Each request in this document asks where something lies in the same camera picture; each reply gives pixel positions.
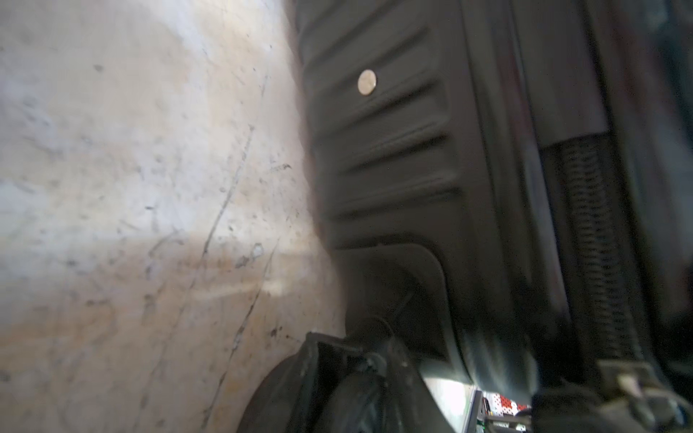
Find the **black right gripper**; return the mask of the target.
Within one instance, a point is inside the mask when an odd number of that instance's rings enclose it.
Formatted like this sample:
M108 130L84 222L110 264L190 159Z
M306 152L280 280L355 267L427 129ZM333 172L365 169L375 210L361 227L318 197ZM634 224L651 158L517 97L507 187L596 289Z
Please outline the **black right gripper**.
M600 360L595 388L562 381L532 398L533 432L691 432L692 404L647 362Z

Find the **black ribbed hard suitcase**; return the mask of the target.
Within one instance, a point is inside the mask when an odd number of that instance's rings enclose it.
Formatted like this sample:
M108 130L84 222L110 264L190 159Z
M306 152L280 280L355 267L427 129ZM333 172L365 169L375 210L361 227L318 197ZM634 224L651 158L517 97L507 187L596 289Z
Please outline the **black ribbed hard suitcase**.
M470 432L647 362L692 404L689 1L296 1L346 334L306 335L242 432Z

